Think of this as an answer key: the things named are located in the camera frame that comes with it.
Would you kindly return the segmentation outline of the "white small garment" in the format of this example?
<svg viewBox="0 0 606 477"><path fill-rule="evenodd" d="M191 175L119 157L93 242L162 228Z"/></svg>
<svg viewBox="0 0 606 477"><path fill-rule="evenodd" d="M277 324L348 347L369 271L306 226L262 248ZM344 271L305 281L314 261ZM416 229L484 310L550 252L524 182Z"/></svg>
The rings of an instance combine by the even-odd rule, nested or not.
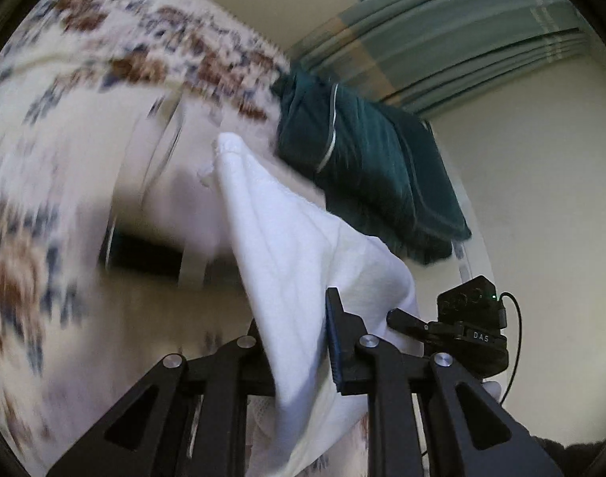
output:
<svg viewBox="0 0 606 477"><path fill-rule="evenodd" d="M365 236L282 184L233 132L213 143L215 187L232 251L276 388L253 407L256 429L247 473L295 476L365 415L365 397L342 397L325 341L325 292L369 332L418 355L418 341L393 334L395 308L418 311L406 264L378 238Z"/></svg>

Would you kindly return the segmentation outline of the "dark green pillow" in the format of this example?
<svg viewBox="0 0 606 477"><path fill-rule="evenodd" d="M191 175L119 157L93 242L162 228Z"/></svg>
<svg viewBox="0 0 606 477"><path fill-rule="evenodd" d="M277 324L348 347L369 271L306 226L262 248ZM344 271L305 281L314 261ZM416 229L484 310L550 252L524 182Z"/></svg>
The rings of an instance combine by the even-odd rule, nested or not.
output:
<svg viewBox="0 0 606 477"><path fill-rule="evenodd" d="M427 122L303 71L271 90L277 154L323 191L327 211L421 265L471 238Z"/></svg>

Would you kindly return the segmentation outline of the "floral bed blanket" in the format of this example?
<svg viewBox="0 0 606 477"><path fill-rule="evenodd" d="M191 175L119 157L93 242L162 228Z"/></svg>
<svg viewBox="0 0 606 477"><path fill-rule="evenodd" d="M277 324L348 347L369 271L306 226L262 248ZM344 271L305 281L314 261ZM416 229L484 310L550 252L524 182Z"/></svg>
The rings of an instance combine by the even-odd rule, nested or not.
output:
<svg viewBox="0 0 606 477"><path fill-rule="evenodd" d="M163 204L206 182L233 132L274 154L279 46L212 0L41 0L0 54L0 432L43 476L163 355L249 324L237 284L98 263L116 188Z"/></svg>

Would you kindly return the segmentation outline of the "green striped curtain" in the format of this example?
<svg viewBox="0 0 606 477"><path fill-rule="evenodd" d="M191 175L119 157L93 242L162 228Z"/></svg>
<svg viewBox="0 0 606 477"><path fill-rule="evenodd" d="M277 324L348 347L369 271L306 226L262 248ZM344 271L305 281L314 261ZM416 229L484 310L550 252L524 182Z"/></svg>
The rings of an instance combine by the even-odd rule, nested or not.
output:
<svg viewBox="0 0 606 477"><path fill-rule="evenodd" d="M588 49L569 0L364 0L289 54L365 99L428 115Z"/></svg>

